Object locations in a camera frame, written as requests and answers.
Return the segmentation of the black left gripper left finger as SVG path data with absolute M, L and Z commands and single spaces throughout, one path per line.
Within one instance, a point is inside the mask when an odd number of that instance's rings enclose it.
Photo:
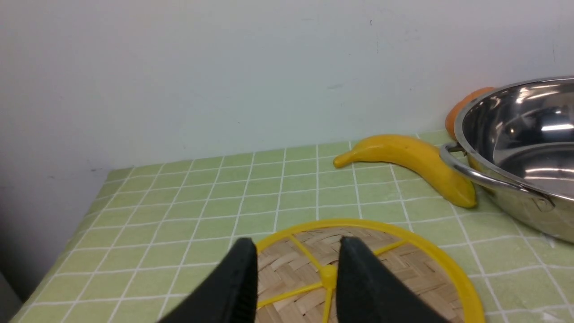
M 160 323 L 253 323 L 256 320 L 257 249 L 238 239 L 215 269 Z

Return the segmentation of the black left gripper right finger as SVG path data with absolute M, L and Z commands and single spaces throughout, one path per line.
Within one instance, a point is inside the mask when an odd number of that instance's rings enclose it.
M 339 323 L 447 323 L 357 237 L 342 237 L 336 282 Z

